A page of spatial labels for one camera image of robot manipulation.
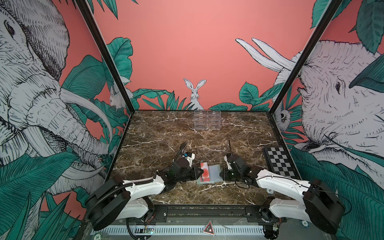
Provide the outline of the red credit card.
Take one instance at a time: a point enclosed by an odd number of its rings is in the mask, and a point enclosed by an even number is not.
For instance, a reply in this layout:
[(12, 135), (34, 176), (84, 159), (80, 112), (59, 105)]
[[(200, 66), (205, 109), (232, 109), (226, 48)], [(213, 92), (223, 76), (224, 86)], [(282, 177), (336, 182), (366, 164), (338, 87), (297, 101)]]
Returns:
[(204, 172), (203, 172), (203, 174), (200, 177), (200, 181), (202, 183), (209, 182), (210, 181), (210, 173), (209, 173), (208, 163), (201, 163), (201, 169)]

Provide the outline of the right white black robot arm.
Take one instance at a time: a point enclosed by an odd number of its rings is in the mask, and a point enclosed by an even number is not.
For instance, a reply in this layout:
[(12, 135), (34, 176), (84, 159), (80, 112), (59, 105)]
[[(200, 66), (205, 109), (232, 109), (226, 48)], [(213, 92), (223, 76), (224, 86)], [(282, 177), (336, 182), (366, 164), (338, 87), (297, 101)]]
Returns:
[(295, 180), (258, 166), (249, 167), (240, 156), (232, 153), (226, 154), (224, 160), (227, 167), (220, 173), (223, 180), (272, 190), (289, 197), (289, 200), (275, 198), (266, 201), (267, 216), (307, 221), (325, 233), (337, 233), (346, 208), (338, 194), (324, 182)]

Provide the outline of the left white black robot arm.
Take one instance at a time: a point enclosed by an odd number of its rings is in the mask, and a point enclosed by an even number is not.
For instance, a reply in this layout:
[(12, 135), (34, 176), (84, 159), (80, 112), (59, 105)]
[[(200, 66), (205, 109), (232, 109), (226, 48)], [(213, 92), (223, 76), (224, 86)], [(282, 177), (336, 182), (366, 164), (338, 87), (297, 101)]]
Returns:
[(204, 170), (192, 165), (192, 161), (190, 157), (180, 158), (146, 179), (129, 181), (121, 176), (109, 179), (87, 199), (85, 221), (98, 231), (115, 220), (145, 217), (153, 208), (148, 196), (166, 193), (177, 183), (200, 178)]

